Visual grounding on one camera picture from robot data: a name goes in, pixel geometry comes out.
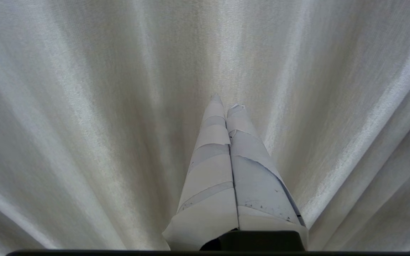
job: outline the white curtain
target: white curtain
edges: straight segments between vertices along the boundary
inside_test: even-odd
[[[215,92],[309,249],[410,251],[410,1],[0,0],[0,255],[168,249]]]

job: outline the white sheer fabric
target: white sheer fabric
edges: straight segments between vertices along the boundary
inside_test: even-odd
[[[311,250],[410,250],[410,1],[0,1],[0,255],[168,249],[210,95]]]

